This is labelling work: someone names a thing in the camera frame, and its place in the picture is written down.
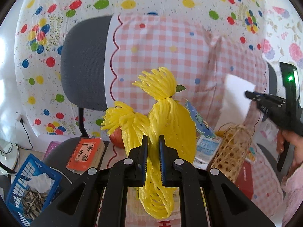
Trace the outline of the right hand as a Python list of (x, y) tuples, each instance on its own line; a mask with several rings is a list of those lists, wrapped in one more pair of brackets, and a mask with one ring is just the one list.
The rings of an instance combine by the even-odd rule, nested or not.
[(302, 137), (294, 132), (287, 130), (279, 130), (277, 133), (276, 151), (278, 154), (284, 151), (284, 142), (289, 142), (294, 146), (294, 157), (291, 165), (292, 170), (296, 170), (301, 166), (303, 160), (303, 141)]

